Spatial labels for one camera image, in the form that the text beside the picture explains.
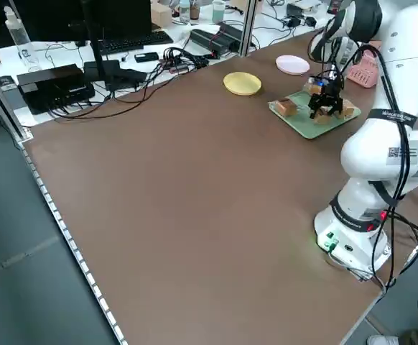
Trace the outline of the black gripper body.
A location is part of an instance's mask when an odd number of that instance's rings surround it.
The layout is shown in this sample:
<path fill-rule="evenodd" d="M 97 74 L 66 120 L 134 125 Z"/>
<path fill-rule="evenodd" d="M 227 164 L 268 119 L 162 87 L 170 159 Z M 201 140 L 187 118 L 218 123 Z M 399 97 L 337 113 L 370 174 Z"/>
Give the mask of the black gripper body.
<path fill-rule="evenodd" d="M 344 75 L 339 70 L 324 70 L 311 78 L 314 84 L 321 87 L 321 94 L 339 96 L 345 87 Z"/>

